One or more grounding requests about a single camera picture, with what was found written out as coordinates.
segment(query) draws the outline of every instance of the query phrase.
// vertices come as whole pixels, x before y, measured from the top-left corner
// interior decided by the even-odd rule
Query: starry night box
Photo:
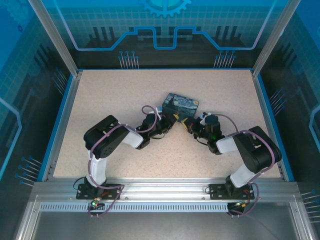
[[[188,117],[194,117],[199,106],[197,100],[180,96],[175,93],[169,93],[162,104],[162,112],[175,114],[178,113],[178,122]]]

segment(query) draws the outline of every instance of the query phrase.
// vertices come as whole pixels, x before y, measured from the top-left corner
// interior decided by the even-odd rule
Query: blue border
[[[60,105],[58,114],[56,116],[55,123],[54,123],[54,126],[53,126],[53,130],[52,130],[52,133],[51,133],[51,136],[50,136],[50,140],[49,140],[48,146],[46,147],[46,151],[45,151],[45,154],[44,154],[44,158],[43,158],[43,162],[42,162],[42,165],[41,165],[41,168],[40,168],[40,172],[39,172],[38,178],[36,180],[37,182],[42,182],[42,178],[45,175],[46,167],[47,167],[47,164],[48,164],[48,161],[49,161],[50,152],[51,152],[52,146],[54,144],[55,137],[57,135],[58,126],[60,124],[61,116],[62,116],[62,113],[64,111],[65,105],[66,105],[66,101],[67,101],[67,97],[68,97],[68,94],[69,94],[69,91],[70,91],[71,83],[73,81],[73,77],[74,76],[71,74],[70,77],[69,77],[68,83],[66,85],[66,88],[65,88],[65,91],[64,91],[64,95],[63,95],[63,98],[62,98],[62,101],[61,101],[61,105]]]
[[[276,139],[278,141],[278,145],[279,145],[280,151],[282,153],[282,160],[283,160],[283,163],[284,163],[284,166],[285,166],[285,170],[286,170],[286,174],[288,176],[288,180],[290,182],[294,182],[295,178],[294,178],[294,175],[292,173],[292,170],[291,170],[291,167],[290,167],[290,164],[289,164],[289,160],[288,160],[288,156],[287,156],[287,153],[286,153],[286,150],[285,150],[285,146],[284,146],[284,143],[282,142],[282,139],[281,139],[281,136],[280,136],[280,132],[279,132],[279,129],[278,129],[278,126],[277,126],[277,123],[276,123],[276,119],[275,119],[275,116],[274,116],[274,114],[272,112],[272,108],[271,108],[271,105],[270,105],[270,102],[269,102],[267,91],[266,91],[264,82],[262,81],[260,73],[257,76],[257,78],[258,78],[259,84],[261,86],[261,91],[262,91],[263,98],[264,98],[264,101],[265,101],[265,104],[266,104],[266,108],[268,110],[268,113],[269,113],[269,116],[270,116],[270,119],[271,119],[271,124],[272,124],[273,130],[274,130],[274,133],[275,133],[275,137],[276,137]]]

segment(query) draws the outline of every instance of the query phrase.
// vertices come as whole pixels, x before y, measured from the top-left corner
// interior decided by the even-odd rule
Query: robotic arm
[[[272,164],[272,155],[267,146],[252,134],[245,132],[253,133],[264,140],[273,152],[274,163],[282,158],[279,148],[259,126],[225,137],[221,132],[219,118],[205,112],[197,119],[190,117],[184,119],[182,124],[195,139],[205,139],[213,154],[239,151],[243,164],[226,178],[224,187],[219,189],[220,192],[226,191],[231,199],[242,196],[248,183],[260,176],[261,172]]]
[[[156,113],[151,112],[146,115],[140,127],[136,129],[126,125],[117,127],[97,145],[96,143],[106,133],[120,125],[120,123],[114,116],[109,115],[90,128],[83,137],[88,154],[90,154],[94,145],[96,147],[93,150],[88,174],[84,179],[84,187],[87,190],[83,191],[83,188],[81,189],[81,192],[87,193],[84,195],[86,197],[77,198],[92,199],[105,196],[104,199],[115,199],[115,195],[111,191],[106,194],[107,191],[105,189],[99,188],[99,185],[104,187],[118,186],[118,184],[107,185],[106,183],[105,170],[108,156],[112,154],[120,143],[128,144],[138,150],[143,149],[154,136],[166,134],[173,127],[177,118],[175,114],[163,113],[157,108]],[[182,121],[182,124],[190,134],[193,134],[195,139],[205,139],[208,149],[213,154],[220,155],[239,151],[242,157],[243,164],[236,172],[226,177],[225,184],[210,184],[212,185],[210,189],[211,199],[243,199],[244,190],[252,189],[248,183],[252,182],[268,167],[271,167],[273,161],[270,149],[274,155],[274,163],[279,162],[282,158],[279,148],[259,126],[253,127],[247,132],[259,136],[264,142],[245,132],[224,136],[221,132],[219,118],[211,113],[204,112],[201,117],[186,118]]]
[[[156,135],[166,134],[177,121],[177,117],[174,114],[164,114],[158,108],[156,109],[156,114],[157,121],[154,126],[156,115],[154,112],[151,112],[146,115],[140,127],[133,129],[129,126],[120,126],[96,145],[93,150],[89,171],[84,179],[87,188],[86,192],[90,192],[88,198],[96,198],[105,192],[104,189],[99,188],[99,185],[106,186],[105,171],[107,160],[120,143],[128,144],[138,150],[143,149],[150,143],[151,138]],[[89,157],[92,147],[107,132],[118,125],[120,125],[118,120],[114,116],[109,115],[84,134],[83,139]]]

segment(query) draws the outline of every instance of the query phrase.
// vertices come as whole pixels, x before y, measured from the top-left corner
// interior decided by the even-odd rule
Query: beige work surface
[[[144,105],[161,105],[169,93],[199,101],[202,112],[225,114],[239,130],[260,126],[267,132],[249,70],[84,70],[53,176],[82,177],[88,170],[83,136],[108,115],[132,127],[142,124]],[[234,126],[219,117],[224,135]],[[226,177],[243,163],[238,152],[214,155],[176,123],[161,140],[142,150],[120,144],[109,157],[107,177]],[[264,177],[280,177],[277,165]]]

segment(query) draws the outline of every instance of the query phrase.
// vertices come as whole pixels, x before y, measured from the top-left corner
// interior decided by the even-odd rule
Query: gear icon
[[[180,10],[186,10],[187,4],[191,4],[191,0],[141,0],[145,10],[149,10],[150,14],[156,14],[157,17],[167,15],[171,17],[174,14],[180,14]]]
[[[29,15],[29,3],[27,0],[0,0],[0,7],[6,7],[11,17],[21,25]]]

